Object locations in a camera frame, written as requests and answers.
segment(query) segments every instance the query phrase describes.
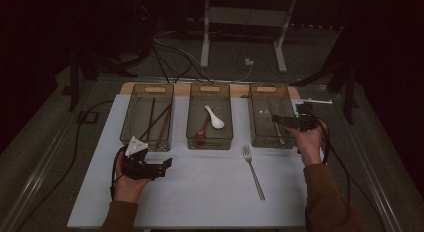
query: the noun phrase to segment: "human hand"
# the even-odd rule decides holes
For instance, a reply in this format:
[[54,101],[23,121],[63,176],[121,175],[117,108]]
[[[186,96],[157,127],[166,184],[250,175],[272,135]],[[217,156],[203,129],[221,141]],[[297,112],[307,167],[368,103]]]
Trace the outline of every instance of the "human hand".
[[120,152],[116,162],[116,177],[115,182],[115,201],[124,201],[131,203],[138,203],[140,195],[143,192],[144,186],[151,179],[138,179],[133,180],[125,175],[122,175],[122,161],[124,159],[124,152]]
[[[322,120],[319,120],[319,123],[322,124],[324,129],[327,129],[327,124],[325,124]],[[320,148],[323,131],[320,126],[305,132],[296,128],[284,128],[295,137],[296,146],[302,155],[302,162],[305,167],[311,164],[321,163]]]

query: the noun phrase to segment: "brown sleeve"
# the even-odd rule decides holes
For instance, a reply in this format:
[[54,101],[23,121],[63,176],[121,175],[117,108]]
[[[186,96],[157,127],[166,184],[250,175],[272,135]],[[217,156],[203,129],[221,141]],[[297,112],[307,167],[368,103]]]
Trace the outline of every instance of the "brown sleeve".
[[312,231],[365,231],[362,216],[341,197],[328,165],[314,164],[303,171]]
[[138,205],[135,203],[112,201],[109,204],[109,212],[103,222],[102,232],[129,232],[133,231],[134,220],[137,215]]

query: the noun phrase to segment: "white tabletop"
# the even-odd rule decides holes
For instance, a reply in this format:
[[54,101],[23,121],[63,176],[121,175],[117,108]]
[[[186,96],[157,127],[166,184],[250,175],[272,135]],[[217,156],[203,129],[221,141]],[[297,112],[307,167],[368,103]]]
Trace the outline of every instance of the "white tabletop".
[[[114,156],[129,95],[117,95],[68,221],[68,227],[98,228],[111,201]],[[176,96],[171,151],[150,152],[149,163],[173,158],[164,178],[150,182],[135,227],[161,229],[281,228],[304,226],[303,164],[293,150],[252,148],[253,167],[265,194],[261,201],[241,148],[251,144],[247,99],[233,98],[230,150],[190,150],[185,137],[189,98]]]

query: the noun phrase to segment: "white tag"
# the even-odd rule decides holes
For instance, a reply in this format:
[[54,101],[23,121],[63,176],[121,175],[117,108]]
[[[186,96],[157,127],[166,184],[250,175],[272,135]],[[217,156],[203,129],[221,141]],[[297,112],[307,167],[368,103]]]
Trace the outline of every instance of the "white tag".
[[141,142],[133,136],[128,144],[127,151],[125,151],[125,155],[128,157],[147,148],[149,148],[148,144]]

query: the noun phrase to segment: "metal fork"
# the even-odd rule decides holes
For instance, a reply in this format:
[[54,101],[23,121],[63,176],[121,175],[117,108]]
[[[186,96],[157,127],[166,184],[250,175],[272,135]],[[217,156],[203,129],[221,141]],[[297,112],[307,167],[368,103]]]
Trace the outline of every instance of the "metal fork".
[[252,166],[252,155],[250,154],[249,145],[243,145],[243,157],[244,157],[244,160],[246,160],[246,162],[249,163],[250,165],[250,170],[252,171],[253,179],[255,179],[256,189],[258,190],[259,198],[261,198],[261,200],[265,200],[264,192],[262,192],[261,185],[259,184],[259,180],[256,177],[255,170],[253,169],[253,166]]

